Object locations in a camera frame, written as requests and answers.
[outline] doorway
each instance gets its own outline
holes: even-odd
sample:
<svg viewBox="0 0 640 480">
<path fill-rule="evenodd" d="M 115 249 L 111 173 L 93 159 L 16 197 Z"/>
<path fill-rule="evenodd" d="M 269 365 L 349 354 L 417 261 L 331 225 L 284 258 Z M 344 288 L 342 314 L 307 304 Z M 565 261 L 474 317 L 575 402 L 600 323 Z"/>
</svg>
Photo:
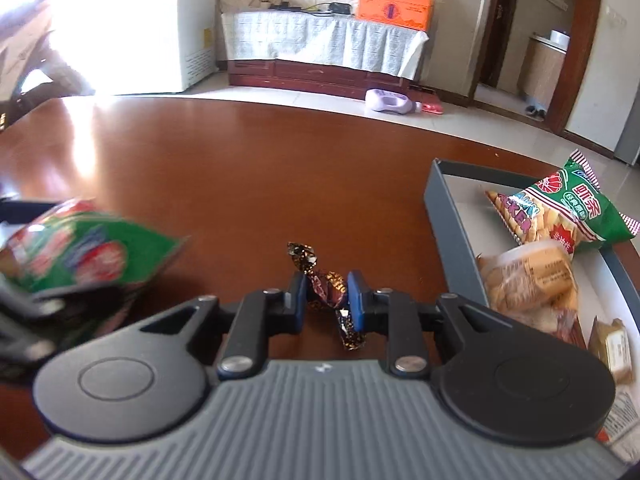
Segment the doorway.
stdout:
<svg viewBox="0 0 640 480">
<path fill-rule="evenodd" d="M 599 12 L 600 0 L 491 0 L 473 104 L 562 134 Z"/>
</svg>

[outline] green snack bag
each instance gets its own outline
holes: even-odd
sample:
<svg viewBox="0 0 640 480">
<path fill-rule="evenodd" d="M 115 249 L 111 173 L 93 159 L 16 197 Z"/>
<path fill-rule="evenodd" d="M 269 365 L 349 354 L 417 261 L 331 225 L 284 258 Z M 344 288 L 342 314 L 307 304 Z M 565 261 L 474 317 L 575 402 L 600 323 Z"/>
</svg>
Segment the green snack bag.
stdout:
<svg viewBox="0 0 640 480">
<path fill-rule="evenodd" d="M 519 244 L 558 240 L 567 253 L 629 240 L 640 222 L 618 212 L 600 192 L 587 159 L 575 150 L 564 168 L 511 196 L 488 191 Z"/>
<path fill-rule="evenodd" d="M 174 255 L 180 241 L 99 211 L 91 200 L 69 200 L 19 230 L 9 277 L 24 290 L 119 282 L 139 288 Z"/>
</svg>

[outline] tablecloth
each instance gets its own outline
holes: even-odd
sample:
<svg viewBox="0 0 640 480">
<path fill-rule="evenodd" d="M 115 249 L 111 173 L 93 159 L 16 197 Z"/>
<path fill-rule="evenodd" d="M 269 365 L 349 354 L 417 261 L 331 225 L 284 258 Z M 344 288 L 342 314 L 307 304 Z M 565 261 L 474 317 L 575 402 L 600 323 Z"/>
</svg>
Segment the tablecloth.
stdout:
<svg viewBox="0 0 640 480">
<path fill-rule="evenodd" d="M 383 72 L 412 79 L 424 31 L 351 16 L 251 10 L 222 14 L 226 57 L 285 59 Z"/>
</svg>

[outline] yellow sticker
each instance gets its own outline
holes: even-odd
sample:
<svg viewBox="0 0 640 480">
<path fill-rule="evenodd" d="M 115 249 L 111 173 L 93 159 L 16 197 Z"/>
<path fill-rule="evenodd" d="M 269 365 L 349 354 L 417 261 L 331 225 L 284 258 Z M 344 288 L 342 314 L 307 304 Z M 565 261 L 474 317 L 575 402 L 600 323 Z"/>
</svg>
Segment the yellow sticker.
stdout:
<svg viewBox="0 0 640 480">
<path fill-rule="evenodd" d="M 204 48 L 209 48 L 213 44 L 213 33 L 210 28 L 204 28 L 202 30 L 204 38 Z"/>
</svg>

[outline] brown table surface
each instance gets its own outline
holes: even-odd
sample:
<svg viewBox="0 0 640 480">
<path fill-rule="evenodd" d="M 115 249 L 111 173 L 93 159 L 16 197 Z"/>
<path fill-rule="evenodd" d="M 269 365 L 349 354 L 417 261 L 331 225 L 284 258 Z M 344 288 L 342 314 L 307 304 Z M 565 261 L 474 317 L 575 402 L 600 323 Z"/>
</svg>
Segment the brown table surface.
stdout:
<svg viewBox="0 0 640 480">
<path fill-rule="evenodd" d="M 422 202 L 435 157 L 536 177 L 554 170 L 470 140 L 331 112 L 79 97 L 48 101 L 0 135 L 0 194 L 96 197 L 105 209 L 189 236 L 132 320 L 203 293 L 225 302 L 286 288 L 289 241 L 313 245 L 321 268 L 360 269 L 372 286 L 434 301 L 447 290 Z M 618 253 L 640 277 L 631 244 Z M 301 336 L 270 341 L 273 358 L 383 354 L 375 335 L 345 351 L 328 313 L 309 313 Z M 0 446 L 21 459 L 46 438 L 28 389 L 0 386 Z"/>
</svg>

